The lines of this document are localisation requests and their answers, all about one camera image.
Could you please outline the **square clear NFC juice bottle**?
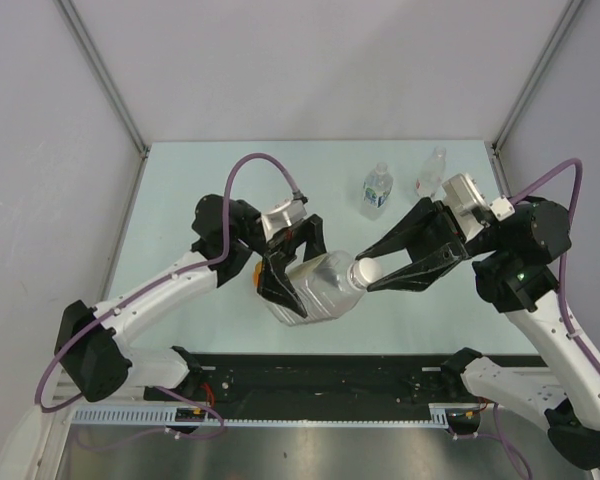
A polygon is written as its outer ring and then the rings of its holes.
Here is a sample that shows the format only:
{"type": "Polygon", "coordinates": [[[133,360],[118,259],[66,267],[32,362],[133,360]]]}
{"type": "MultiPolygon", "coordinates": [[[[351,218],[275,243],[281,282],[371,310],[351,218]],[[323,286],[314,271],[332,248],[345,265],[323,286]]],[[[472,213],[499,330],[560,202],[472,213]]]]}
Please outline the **square clear NFC juice bottle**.
{"type": "Polygon", "coordinates": [[[367,286],[354,278],[355,262],[349,253],[333,251],[288,272],[306,308],[305,318],[267,300],[264,305],[280,323],[289,327],[338,319],[351,311],[366,293],[367,286]]]}

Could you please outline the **clear red-label water bottle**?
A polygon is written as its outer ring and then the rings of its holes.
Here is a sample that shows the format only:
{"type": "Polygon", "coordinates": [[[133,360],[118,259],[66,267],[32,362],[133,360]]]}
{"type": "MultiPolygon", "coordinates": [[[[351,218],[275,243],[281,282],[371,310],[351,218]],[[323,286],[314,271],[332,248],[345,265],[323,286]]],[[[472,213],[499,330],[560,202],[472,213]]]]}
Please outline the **clear red-label water bottle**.
{"type": "Polygon", "coordinates": [[[433,198],[440,188],[446,170],[444,147],[435,147],[431,155],[422,164],[415,183],[416,195],[420,198],[433,198]]]}

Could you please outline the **clear blue-label Pocari bottle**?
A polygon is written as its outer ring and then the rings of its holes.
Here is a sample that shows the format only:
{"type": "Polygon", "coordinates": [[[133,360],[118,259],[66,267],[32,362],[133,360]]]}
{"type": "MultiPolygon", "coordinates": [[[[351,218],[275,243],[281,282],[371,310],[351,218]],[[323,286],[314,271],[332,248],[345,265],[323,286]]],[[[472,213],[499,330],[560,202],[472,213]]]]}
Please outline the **clear blue-label Pocari bottle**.
{"type": "Polygon", "coordinates": [[[389,167],[379,162],[366,175],[361,194],[361,213],[370,220],[378,219],[386,209],[386,203],[392,192],[394,178],[389,167]]]}

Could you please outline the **white NFC bottle cap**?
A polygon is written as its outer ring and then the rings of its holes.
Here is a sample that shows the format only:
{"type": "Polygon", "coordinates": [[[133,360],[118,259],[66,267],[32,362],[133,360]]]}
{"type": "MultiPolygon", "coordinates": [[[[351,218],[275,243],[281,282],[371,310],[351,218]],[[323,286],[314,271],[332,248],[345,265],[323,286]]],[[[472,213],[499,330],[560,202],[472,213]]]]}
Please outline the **white NFC bottle cap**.
{"type": "Polygon", "coordinates": [[[358,282],[369,286],[383,277],[383,270],[376,260],[362,258],[353,265],[353,275],[358,282]]]}

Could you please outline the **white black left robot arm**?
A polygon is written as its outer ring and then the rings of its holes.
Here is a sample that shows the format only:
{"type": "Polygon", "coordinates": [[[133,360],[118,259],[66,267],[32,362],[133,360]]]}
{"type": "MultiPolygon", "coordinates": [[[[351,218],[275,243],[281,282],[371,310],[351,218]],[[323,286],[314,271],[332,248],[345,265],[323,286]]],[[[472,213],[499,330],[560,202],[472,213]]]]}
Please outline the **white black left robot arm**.
{"type": "Polygon", "coordinates": [[[122,387],[162,387],[194,397],[200,366],[182,347],[135,349],[134,340],[170,310],[238,276],[250,257],[261,258],[256,292],[265,301],[307,317],[287,272],[298,248],[312,260],[326,253],[323,220],[304,198],[262,213],[244,200],[203,197],[192,229],[198,239],[170,268],[136,289],[94,307],[78,300],[65,308],[55,353],[81,396],[99,402],[122,387]]]}

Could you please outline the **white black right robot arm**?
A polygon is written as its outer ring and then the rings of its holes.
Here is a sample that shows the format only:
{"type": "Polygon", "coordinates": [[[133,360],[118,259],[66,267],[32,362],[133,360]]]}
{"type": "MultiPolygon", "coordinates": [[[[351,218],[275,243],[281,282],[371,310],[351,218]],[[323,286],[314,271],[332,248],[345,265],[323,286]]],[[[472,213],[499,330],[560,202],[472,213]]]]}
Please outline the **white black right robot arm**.
{"type": "Polygon", "coordinates": [[[373,282],[371,292],[421,292],[471,261],[479,297],[524,334],[558,384],[537,383],[463,348],[442,365],[443,393],[511,410],[543,430],[569,463],[593,470],[600,469],[600,354],[548,267],[570,248],[569,233],[568,210],[545,199],[514,206],[505,197],[468,205],[425,198],[360,255],[404,250],[411,259],[373,282]]]}

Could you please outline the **small orange juice bottle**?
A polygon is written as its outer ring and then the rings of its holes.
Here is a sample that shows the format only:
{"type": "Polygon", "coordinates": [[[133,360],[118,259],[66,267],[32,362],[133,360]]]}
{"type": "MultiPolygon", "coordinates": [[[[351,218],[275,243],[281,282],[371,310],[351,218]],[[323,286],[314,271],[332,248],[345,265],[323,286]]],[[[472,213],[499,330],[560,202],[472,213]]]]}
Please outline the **small orange juice bottle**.
{"type": "Polygon", "coordinates": [[[254,267],[254,271],[253,271],[253,275],[252,275],[252,281],[253,281],[255,288],[258,288],[258,286],[259,286],[261,273],[262,273],[262,263],[258,262],[254,267]]]}

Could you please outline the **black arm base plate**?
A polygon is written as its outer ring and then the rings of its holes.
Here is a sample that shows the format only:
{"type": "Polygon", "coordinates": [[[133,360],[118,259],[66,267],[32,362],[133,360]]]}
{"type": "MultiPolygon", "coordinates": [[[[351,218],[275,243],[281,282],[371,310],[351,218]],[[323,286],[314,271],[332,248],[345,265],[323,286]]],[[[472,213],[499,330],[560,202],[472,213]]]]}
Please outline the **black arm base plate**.
{"type": "Polygon", "coordinates": [[[462,360],[479,354],[465,349],[444,355],[264,355],[185,354],[191,372],[170,390],[214,405],[251,393],[389,396],[396,403],[473,403],[459,376],[462,360]]]}

